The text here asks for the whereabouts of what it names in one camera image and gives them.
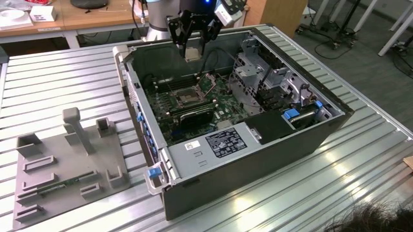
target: white stand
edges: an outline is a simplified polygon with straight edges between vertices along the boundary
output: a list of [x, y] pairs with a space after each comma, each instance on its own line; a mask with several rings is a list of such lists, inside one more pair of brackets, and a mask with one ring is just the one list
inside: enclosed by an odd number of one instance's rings
[[373, 9], [375, 9], [375, 6], [376, 6], [376, 4], [377, 4], [377, 1], [379, 1], [379, 0], [373, 0], [373, 1], [372, 1], [371, 5], [369, 5], [369, 8], [368, 8], [367, 12], [365, 12], [364, 15], [363, 15], [363, 17], [361, 17], [361, 19], [360, 19], [360, 21], [359, 21], [359, 23], [357, 23], [357, 25], [356, 25], [356, 27], [355, 27], [355, 32], [356, 32], [356, 33], [360, 31], [363, 25], [365, 24], [365, 22], [367, 22], [367, 20], [368, 20], [368, 18], [369, 18], [369, 16], [371, 16], [371, 14], [372, 14], [372, 11], [373, 11]]
[[405, 17], [409, 15], [409, 17], [407, 18], [405, 22], [403, 23], [400, 29], [397, 30], [397, 32], [395, 33], [393, 37], [391, 38], [391, 40], [388, 41], [387, 45], [383, 47], [379, 55], [383, 57], [388, 50], [391, 49], [391, 47], [393, 46], [393, 44], [396, 43], [399, 37], [401, 36], [401, 34], [404, 33], [404, 31], [407, 30], [408, 26], [411, 25], [411, 23], [413, 22], [413, 12], [412, 12], [412, 8], [413, 8], [413, 0], [412, 1], [408, 9], [405, 10], [405, 12], [403, 13], [403, 15], [400, 16], [397, 22], [395, 23], [393, 27], [391, 28], [391, 30], [395, 30], [400, 24], [400, 22], [405, 19]]
[[316, 17], [314, 17], [314, 24], [316, 24], [316, 25], [317, 25], [317, 23], [318, 23], [318, 21], [320, 21], [320, 18], [321, 18], [321, 16], [322, 16], [322, 13], [324, 13], [324, 11], [325, 11], [325, 8], [326, 8], [326, 6], [328, 6], [328, 4], [329, 4], [329, 1], [330, 1], [330, 0], [324, 0], [322, 3], [321, 3], [321, 6], [320, 6], [320, 8], [318, 8], [318, 11], [317, 11], [317, 14], [316, 14]]
[[334, 10], [334, 13], [333, 13], [333, 15], [332, 15], [332, 18], [329, 19], [330, 22], [334, 22], [334, 21], [336, 21], [337, 16], [338, 16], [338, 14], [340, 14], [340, 12], [341, 12], [341, 9], [342, 9], [345, 3], [346, 3], [346, 0], [341, 0], [341, 1], [340, 1], [338, 6], [337, 6], [337, 8], [336, 8], [336, 10]]

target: label sticker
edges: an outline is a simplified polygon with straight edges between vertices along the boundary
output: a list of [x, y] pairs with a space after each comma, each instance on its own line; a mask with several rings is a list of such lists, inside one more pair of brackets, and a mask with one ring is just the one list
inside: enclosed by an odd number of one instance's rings
[[38, 31], [51, 31], [51, 30], [62, 30], [60, 28], [42, 28]]
[[190, 143], [186, 144], [186, 149], [187, 149], [187, 151], [190, 151], [191, 149], [194, 149], [199, 146], [201, 146], [199, 141], [195, 140], [194, 142], [190, 142]]
[[248, 148], [244, 139], [236, 131], [236, 128], [230, 128], [224, 132], [206, 137], [206, 141], [218, 158], [222, 158]]

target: metal slotted surface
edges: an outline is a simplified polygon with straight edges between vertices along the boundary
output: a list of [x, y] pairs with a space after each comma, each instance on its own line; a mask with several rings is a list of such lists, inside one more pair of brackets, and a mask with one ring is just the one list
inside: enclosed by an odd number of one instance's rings
[[145, 158], [117, 82], [111, 46], [11, 58], [0, 111], [0, 232], [12, 230], [16, 136], [63, 133], [60, 111], [81, 109], [83, 126], [117, 122], [133, 188], [26, 231], [312, 231], [361, 201], [413, 200], [412, 133], [273, 27], [262, 33], [356, 110], [317, 151], [276, 173], [166, 221], [147, 191]]

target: blue plastic latch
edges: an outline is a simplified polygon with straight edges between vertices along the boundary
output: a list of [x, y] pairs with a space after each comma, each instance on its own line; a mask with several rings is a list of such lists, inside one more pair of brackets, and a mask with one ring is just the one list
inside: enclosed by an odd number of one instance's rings
[[137, 119], [138, 119], [138, 122], [142, 122], [142, 121], [143, 121], [143, 115], [142, 115], [142, 112], [139, 112], [139, 113], [138, 113], [138, 117], [137, 117]]
[[322, 102], [321, 102], [321, 101], [316, 101], [316, 106], [317, 106], [318, 108], [321, 108], [321, 107], [322, 107]]
[[162, 170], [161, 168], [153, 168], [149, 169], [149, 174], [150, 174], [150, 178], [154, 179], [155, 177], [162, 175]]
[[297, 117], [300, 115], [297, 109], [290, 109], [290, 110], [286, 110], [285, 113], [284, 113], [284, 116], [288, 120], [290, 120], [290, 118], [293, 117]]

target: circuit board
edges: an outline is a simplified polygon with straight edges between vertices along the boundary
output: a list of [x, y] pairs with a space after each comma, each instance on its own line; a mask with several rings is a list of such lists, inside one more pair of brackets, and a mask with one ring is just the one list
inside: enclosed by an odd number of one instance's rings
[[[169, 145], [221, 130], [249, 116], [230, 92], [226, 78], [220, 75], [215, 76], [214, 83], [203, 76], [197, 86], [163, 93], [147, 91], [146, 95]], [[213, 120], [191, 128], [177, 128], [177, 116], [171, 116], [171, 112], [186, 108], [190, 109], [186, 112], [213, 110]]]

